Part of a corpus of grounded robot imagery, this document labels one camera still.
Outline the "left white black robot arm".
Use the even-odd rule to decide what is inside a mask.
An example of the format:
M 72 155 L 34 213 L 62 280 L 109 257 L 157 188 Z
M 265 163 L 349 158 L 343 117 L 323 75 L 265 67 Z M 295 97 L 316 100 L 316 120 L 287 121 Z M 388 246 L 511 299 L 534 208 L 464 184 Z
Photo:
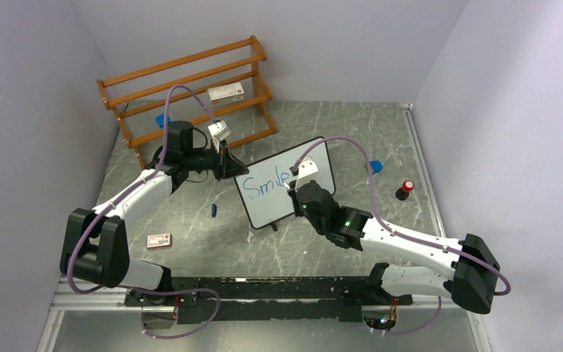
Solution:
M 173 194 L 190 172 L 212 172 L 216 180 L 248 173 L 247 166 L 229 151 L 227 124 L 208 126 L 209 147 L 194 146 L 196 128 L 187 121 L 169 122 L 163 145 L 141 174 L 124 190 L 91 210 L 75 209 L 68 217 L 60 270 L 77 293 L 75 279 L 102 287 L 134 287 L 162 305 L 174 293 L 169 268 L 130 256 L 128 230 L 152 206 Z

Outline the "white whiteboard black frame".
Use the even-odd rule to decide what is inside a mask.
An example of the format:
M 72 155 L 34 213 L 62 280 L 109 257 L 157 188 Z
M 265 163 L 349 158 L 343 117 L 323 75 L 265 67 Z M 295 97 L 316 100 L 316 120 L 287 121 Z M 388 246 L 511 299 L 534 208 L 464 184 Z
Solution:
M 250 225 L 254 229 L 267 227 L 285 216 L 294 214 L 287 186 L 296 179 L 290 168 L 314 143 L 317 136 L 293 147 L 276 152 L 248 165 L 249 173 L 234 178 Z

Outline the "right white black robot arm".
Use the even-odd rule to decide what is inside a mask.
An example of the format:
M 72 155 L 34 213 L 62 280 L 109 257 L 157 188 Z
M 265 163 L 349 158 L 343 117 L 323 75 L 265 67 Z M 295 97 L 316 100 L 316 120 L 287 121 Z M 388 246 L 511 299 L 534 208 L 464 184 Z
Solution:
M 317 234 L 335 246 L 382 251 L 412 262 L 411 268 L 376 264 L 366 285 L 372 302 L 424 295 L 448 298 L 477 314 L 491 311 L 500 265 L 478 235 L 440 238 L 387 224 L 368 211 L 339 205 L 313 180 L 302 186 L 291 182 L 287 193 L 296 216 L 307 219 Z

